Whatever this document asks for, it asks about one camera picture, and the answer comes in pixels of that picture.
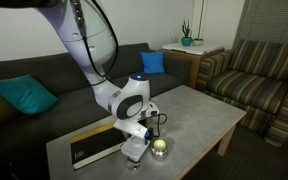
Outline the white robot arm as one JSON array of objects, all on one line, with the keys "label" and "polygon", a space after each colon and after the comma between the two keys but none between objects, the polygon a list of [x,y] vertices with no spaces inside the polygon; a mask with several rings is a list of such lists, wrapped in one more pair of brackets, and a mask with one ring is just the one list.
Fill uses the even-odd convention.
[{"label": "white robot arm", "polygon": [[95,100],[120,120],[147,117],[149,82],[131,77],[124,88],[107,79],[103,65],[117,56],[117,38],[96,0],[0,0],[0,8],[34,8],[52,25],[91,84]]}]

